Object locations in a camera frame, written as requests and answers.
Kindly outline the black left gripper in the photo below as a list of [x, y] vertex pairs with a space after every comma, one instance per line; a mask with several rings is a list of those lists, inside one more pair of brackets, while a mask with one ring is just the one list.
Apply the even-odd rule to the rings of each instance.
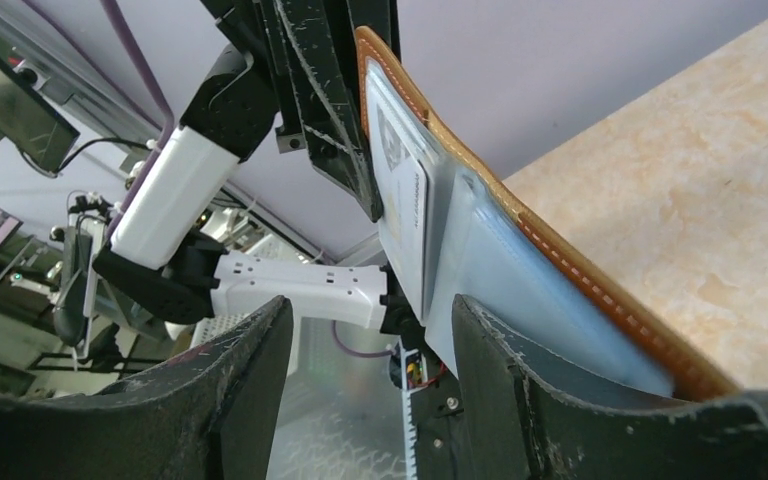
[[[276, 134], [281, 153], [303, 149], [306, 140], [314, 169], [351, 195], [370, 221], [378, 221], [383, 206], [369, 145], [326, 4], [202, 5], [229, 44], [198, 90], [198, 130], [232, 153], [254, 152], [269, 132]], [[348, 0], [347, 6], [354, 29], [368, 26], [388, 46], [400, 46], [396, 0]], [[288, 58], [295, 62], [292, 80]]]

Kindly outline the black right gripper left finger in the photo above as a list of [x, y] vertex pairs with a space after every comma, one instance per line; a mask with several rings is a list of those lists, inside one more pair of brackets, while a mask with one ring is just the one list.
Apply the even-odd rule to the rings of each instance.
[[279, 296], [96, 394], [0, 394], [0, 479], [264, 478], [293, 326]]

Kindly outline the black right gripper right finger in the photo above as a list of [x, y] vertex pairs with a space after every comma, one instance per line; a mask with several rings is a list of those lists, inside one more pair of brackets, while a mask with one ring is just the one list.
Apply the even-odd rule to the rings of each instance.
[[482, 479], [768, 479], [768, 391], [704, 402], [593, 374], [456, 296], [452, 329]]

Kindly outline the white credit card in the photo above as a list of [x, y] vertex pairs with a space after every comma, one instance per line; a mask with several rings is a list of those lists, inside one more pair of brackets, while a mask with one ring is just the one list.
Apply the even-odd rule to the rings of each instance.
[[365, 67], [369, 143], [384, 207], [379, 237], [413, 313], [422, 317], [428, 186], [421, 163], [425, 139], [383, 67], [372, 58]]

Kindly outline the brown leather card holder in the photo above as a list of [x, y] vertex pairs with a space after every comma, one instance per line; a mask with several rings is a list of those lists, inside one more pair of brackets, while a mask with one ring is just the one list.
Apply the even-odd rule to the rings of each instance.
[[[416, 317], [453, 373], [452, 303], [462, 295], [513, 332], [615, 383], [686, 401], [737, 391], [734, 380], [520, 201], [442, 121], [377, 33], [361, 26], [354, 38], [370, 154], [369, 58], [383, 67], [425, 139], [425, 296]], [[372, 154], [371, 167], [374, 173]]]

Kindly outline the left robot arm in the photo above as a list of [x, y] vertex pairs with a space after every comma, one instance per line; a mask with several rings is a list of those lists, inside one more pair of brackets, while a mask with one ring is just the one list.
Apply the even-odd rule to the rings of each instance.
[[196, 227], [270, 133], [305, 150], [369, 219], [382, 218], [361, 76], [369, 54], [400, 59], [396, 3], [208, 1], [205, 9], [227, 47], [133, 182], [94, 270], [174, 324], [247, 314], [283, 296], [298, 317], [400, 333], [414, 316], [391, 266], [266, 260]]

